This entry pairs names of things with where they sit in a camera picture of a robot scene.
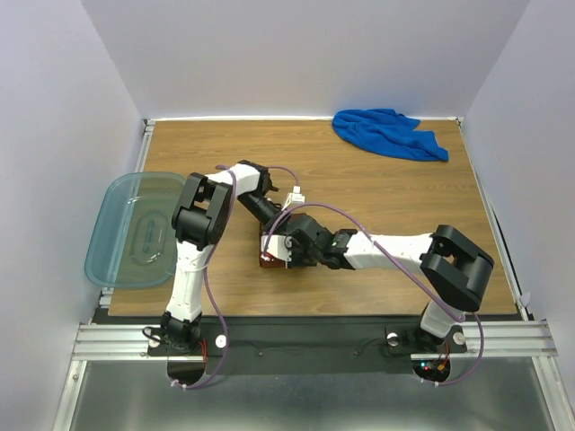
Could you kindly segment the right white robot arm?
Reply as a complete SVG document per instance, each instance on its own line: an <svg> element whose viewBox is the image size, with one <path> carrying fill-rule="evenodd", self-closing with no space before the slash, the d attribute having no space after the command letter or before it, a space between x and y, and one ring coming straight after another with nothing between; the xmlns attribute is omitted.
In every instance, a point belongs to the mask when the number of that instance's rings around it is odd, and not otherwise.
<svg viewBox="0 0 575 431"><path fill-rule="evenodd" d="M372 235L358 229L331 232L306 214L291 215L279 228L287 242L287 265L330 269L398 269L423 275L441 300L430 300L413 329L416 345L433 350L468 312L482 304L494 259L451 225L411 236Z"/></svg>

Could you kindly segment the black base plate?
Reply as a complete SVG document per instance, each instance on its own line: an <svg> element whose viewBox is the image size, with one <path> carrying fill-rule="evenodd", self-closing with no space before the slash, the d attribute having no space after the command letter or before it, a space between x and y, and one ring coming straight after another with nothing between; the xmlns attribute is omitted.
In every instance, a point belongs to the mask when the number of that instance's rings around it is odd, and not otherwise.
<svg viewBox="0 0 575 431"><path fill-rule="evenodd" d="M455 342L461 325L444 343L420 329L417 316L296 316L229 317L231 343L217 346L222 327L218 318L201 320L201 337L208 348L177 349L165 343L147 350L151 357L181 361L198 357L208 372L220 375L257 374L411 374L417 355L436 359L463 354L467 345Z"/></svg>

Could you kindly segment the brown towel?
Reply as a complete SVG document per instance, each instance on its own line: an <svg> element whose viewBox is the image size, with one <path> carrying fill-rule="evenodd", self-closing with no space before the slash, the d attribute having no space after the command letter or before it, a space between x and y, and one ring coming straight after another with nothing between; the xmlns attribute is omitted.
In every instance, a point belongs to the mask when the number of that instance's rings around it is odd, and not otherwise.
<svg viewBox="0 0 575 431"><path fill-rule="evenodd" d="M260 239L261 239L261 236L263 234L266 234L266 233L264 232L263 225L261 224L259 226L259 238ZM259 265L261 268L287 268L288 267L288 264L284 264L283 262L278 262L278 261L266 262L266 261L263 261L260 256L259 256Z"/></svg>

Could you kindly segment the teal plastic bin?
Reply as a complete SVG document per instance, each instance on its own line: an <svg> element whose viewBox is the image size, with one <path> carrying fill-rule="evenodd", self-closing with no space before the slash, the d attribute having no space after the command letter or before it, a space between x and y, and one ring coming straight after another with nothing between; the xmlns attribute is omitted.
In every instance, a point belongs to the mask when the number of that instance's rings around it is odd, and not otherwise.
<svg viewBox="0 0 575 431"><path fill-rule="evenodd" d="M94 285L145 289L173 276L177 252L171 219L184 182L172 172L134 172L112 182L84 263Z"/></svg>

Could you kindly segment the blue towel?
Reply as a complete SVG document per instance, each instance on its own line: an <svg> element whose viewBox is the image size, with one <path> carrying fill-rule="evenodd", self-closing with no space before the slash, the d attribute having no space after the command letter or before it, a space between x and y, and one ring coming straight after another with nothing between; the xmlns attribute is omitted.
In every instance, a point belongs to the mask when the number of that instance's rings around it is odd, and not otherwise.
<svg viewBox="0 0 575 431"><path fill-rule="evenodd" d="M449 152L435 133L419 125L418 119L393 109L341 110L332 119L334 133L363 151L415 162L448 162Z"/></svg>

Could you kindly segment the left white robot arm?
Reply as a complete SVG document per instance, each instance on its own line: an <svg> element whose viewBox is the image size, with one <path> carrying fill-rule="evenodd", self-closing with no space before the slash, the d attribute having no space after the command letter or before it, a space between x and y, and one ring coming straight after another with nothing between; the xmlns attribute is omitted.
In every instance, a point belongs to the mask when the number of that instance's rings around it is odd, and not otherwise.
<svg viewBox="0 0 575 431"><path fill-rule="evenodd" d="M172 214L177 260L171 298L161 318L163 343L189 354L200 343L201 289L206 269L239 199L267 223L279 211L265 194L276 190L269 169L239 163L215 174L193 172Z"/></svg>

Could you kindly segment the aluminium frame rail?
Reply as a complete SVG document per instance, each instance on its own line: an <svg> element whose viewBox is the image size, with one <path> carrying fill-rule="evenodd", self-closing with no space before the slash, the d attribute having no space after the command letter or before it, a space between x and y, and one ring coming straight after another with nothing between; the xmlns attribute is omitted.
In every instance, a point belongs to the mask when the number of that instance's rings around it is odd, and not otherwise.
<svg viewBox="0 0 575 431"><path fill-rule="evenodd" d="M176 360L198 361L199 355L161 353L149 347L142 325L82 325L75 338L75 361ZM465 322L458 330L464 351L450 348L453 358L554 357L558 355L549 325L544 321L486 321L481 327Z"/></svg>

